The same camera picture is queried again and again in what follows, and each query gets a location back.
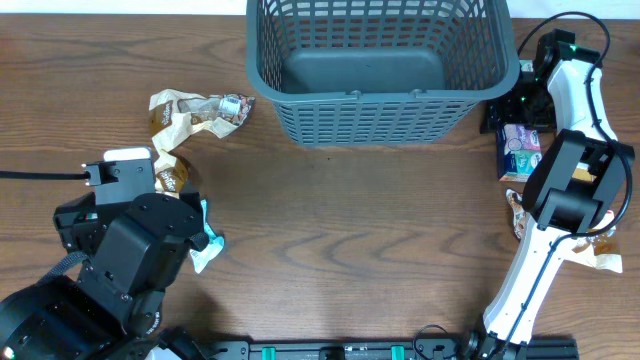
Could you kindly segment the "red yellow spaghetti packet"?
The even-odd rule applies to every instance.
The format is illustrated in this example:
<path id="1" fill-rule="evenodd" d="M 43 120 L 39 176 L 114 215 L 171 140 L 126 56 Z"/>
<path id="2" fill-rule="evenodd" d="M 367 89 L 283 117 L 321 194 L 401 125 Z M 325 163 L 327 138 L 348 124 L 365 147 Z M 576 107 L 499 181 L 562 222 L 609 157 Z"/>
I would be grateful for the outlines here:
<path id="1" fill-rule="evenodd" d="M 596 176 L 592 175 L 587 169 L 576 168 L 572 174 L 572 179 L 586 183 L 593 183 Z"/>

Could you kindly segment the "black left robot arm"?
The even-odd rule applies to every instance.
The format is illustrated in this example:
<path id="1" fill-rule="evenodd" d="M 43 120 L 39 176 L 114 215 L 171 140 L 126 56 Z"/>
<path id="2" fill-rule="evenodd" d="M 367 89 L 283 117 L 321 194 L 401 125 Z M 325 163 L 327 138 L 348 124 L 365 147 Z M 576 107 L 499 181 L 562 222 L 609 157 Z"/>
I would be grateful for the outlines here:
<path id="1" fill-rule="evenodd" d="M 180 333 L 152 335 L 167 288 L 209 242 L 198 195 L 141 195 L 98 234 L 97 247 L 61 262 L 81 263 L 77 279 L 57 266 L 2 301 L 2 358 L 145 359 L 155 347 L 197 358 Z"/>

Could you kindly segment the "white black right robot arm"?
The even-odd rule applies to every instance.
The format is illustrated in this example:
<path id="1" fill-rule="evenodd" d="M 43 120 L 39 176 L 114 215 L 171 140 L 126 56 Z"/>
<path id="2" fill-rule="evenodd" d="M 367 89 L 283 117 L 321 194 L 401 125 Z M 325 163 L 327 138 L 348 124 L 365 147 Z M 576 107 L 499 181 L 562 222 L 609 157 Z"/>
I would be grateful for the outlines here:
<path id="1" fill-rule="evenodd" d="M 605 50 L 584 48 L 554 29 L 537 44 L 528 87 L 549 97 L 557 135 L 521 195 L 524 236 L 507 277 L 485 310 L 482 359 L 518 359 L 553 280 L 578 240 L 612 228 L 605 218 L 618 192 L 631 193 L 634 149 L 618 141 L 601 95 Z"/>

